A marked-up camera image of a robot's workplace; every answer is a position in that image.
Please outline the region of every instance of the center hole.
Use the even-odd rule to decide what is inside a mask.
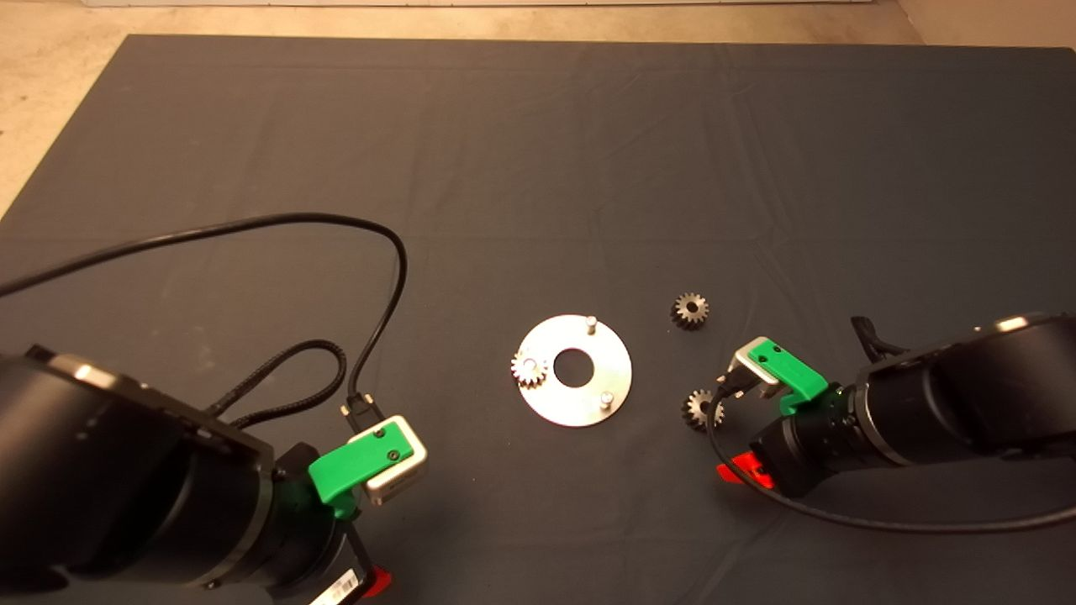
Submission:
[[[553,374],[566,386],[578,389],[594,376],[594,362],[579,349],[565,349],[553,360]]]

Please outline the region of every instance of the concrete floor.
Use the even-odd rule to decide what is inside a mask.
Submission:
[[[0,214],[128,33],[1074,46],[1076,2],[88,9],[0,0]]]

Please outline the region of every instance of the gear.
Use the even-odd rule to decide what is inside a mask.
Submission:
[[[713,393],[710,391],[692,391],[683,402],[680,411],[683,412],[683,421],[695,431],[706,431],[706,412],[713,404]],[[725,419],[725,407],[718,402],[718,414],[713,418],[713,427],[721,426]]]
[[[512,377],[515,382],[523,388],[530,389],[538,386],[546,380],[549,374],[549,364],[524,355],[523,352],[515,353],[512,357]]]
[[[684,294],[672,304],[672,321],[684,329],[698,329],[709,315],[710,306],[698,294]]]

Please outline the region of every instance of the circular metal plate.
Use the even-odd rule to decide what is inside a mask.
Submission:
[[[572,388],[561,382],[554,360],[578,349],[590,356],[594,376]],[[557,315],[536,325],[520,343],[520,353],[550,368],[537,386],[520,386],[527,404],[546,420],[563,426],[590,426],[609,418],[632,388],[632,357],[624,342],[606,324],[585,315]]]

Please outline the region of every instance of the black cable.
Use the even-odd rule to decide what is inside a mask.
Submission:
[[[719,389],[718,394],[714,396],[714,402],[720,402],[723,396],[721,396],[721,390]],[[821,521],[827,521],[830,523],[836,523],[838,525],[845,525],[847,527],[856,527],[861,530],[875,530],[880,532],[893,532],[901,534],[1002,534],[1010,532],[1022,532],[1027,530],[1038,530],[1042,527],[1049,527],[1052,525],[1060,525],[1061,523],[1066,523],[1076,520],[1076,505],[1068,506],[1065,508],[1060,508],[1057,510],[1042,512],[1037,515],[1030,515],[1025,517],[1016,517],[1011,519],[1001,519],[996,521],[979,521],[971,523],[902,523],[896,521],[877,521],[874,519],[865,519],[861,517],[851,517],[849,515],[841,515],[839,512],[830,512],[827,510],[822,510],[821,508],[815,508],[806,504],[796,502],[792,498],[785,497],[776,491],[768,490],[761,483],[754,480],[753,477],[744,472],[739,466],[733,463],[733,461],[721,450],[721,445],[718,442],[718,432],[713,428],[714,416],[718,411],[718,406],[709,406],[710,409],[706,412],[706,435],[710,439],[710,447],[713,448],[713,453],[718,454],[718,459],[724,463],[725,466],[732,470],[733,475],[744,481],[749,488],[755,492],[766,496],[767,498],[780,504],[785,508],[791,508],[796,512],[806,515],[808,517],[813,517]]]
[[[852,318],[852,330],[855,332],[855,337],[860,339],[863,352],[866,353],[867,358],[870,360],[870,363],[873,364],[884,360],[889,355],[900,355],[901,353],[908,352],[908,350],[904,347],[890,344],[881,338],[878,338],[878,333],[875,332],[874,322],[863,315],[855,315]]]
[[[341,349],[337,343],[330,342],[328,340],[305,340],[298,344],[293,344],[287,349],[284,349],[280,353],[277,353],[269,358],[266,363],[261,364],[256,370],[254,370],[250,376],[244,378],[242,382],[233,386],[230,391],[224,394],[223,397],[216,400],[213,405],[206,408],[206,413],[212,417],[218,417],[228,408],[230,408],[236,402],[241,399],[247,393],[254,390],[255,386],[261,383],[270,374],[273,372],[281,364],[287,360],[294,357],[295,355],[310,350],[322,350],[328,351],[337,360],[337,374],[336,377],[326,385],[324,389],[314,393],[309,397],[299,399],[298,402],[292,404],[285,404],[274,408],[269,408],[267,410],[260,410],[254,413],[246,414],[231,424],[239,428],[245,428],[253,424],[259,422],[265,422],[266,420],[272,420],[274,418],[280,418],[282,416],[289,416],[293,413],[298,413],[300,411],[306,411],[332,396],[343,383],[344,376],[348,375],[348,355],[344,354],[343,349]]]
[[[380,223],[374,223],[373,221],[366,221],[364,219],[356,219],[354,216],[344,216],[342,214],[327,214],[322,212],[292,212],[285,214],[269,214],[266,216],[255,216],[253,219],[242,219],[239,221],[232,221],[230,223],[221,223],[217,225],[196,227],[194,229],[187,229],[184,231],[164,234],[146,239],[129,241],[127,243],[121,243],[118,245],[113,245],[111,248],[105,248],[102,250],[98,250],[96,252],[90,252],[89,254],[85,254],[83,256],[66,261],[48,269],[43,269],[30,273],[28,276],[24,276],[16,280],[12,280],[8,283],[0,284],[0,297],[6,296],[9,294],[14,294],[16,292],[20,292],[28,287],[32,287],[34,285],[54,280],[56,278],[73,273],[75,271],[85,269],[87,267],[100,265],[101,263],[107,263],[109,261],[113,261],[131,254],[137,254],[139,252],[154,250],[156,248],[164,248],[166,245],[172,245],[176,243],[209,239],[230,234],[237,234],[241,231],[249,231],[252,229],[260,229],[264,227],[273,227],[278,225],[294,225],[303,223],[339,225],[344,227],[364,229],[367,231],[373,231],[388,239],[393,243],[393,247],[396,249],[396,256],[398,259],[396,284],[393,287],[393,293],[388,298],[388,304],[385,306],[385,310],[382,313],[381,319],[378,320],[377,325],[374,325],[373,327],[373,333],[370,335],[369,339],[366,341],[366,344],[363,347],[363,351],[359,353],[358,360],[355,362],[355,365],[352,366],[351,377],[348,380],[348,402],[352,404],[353,407],[357,405],[362,406],[362,408],[356,413],[363,413],[369,409],[373,409],[379,417],[382,417],[381,411],[379,409],[367,405],[366,402],[359,395],[358,377],[362,374],[363,367],[366,365],[367,360],[369,360],[370,353],[373,352],[373,348],[377,346],[378,340],[381,338],[381,334],[384,332],[385,326],[392,319],[393,312],[396,311],[396,306],[399,304],[400,296],[404,294],[404,285],[407,282],[408,263],[407,263],[407,250],[405,249],[404,241],[399,238],[399,236],[396,235],[396,233],[390,229],[388,227]]]

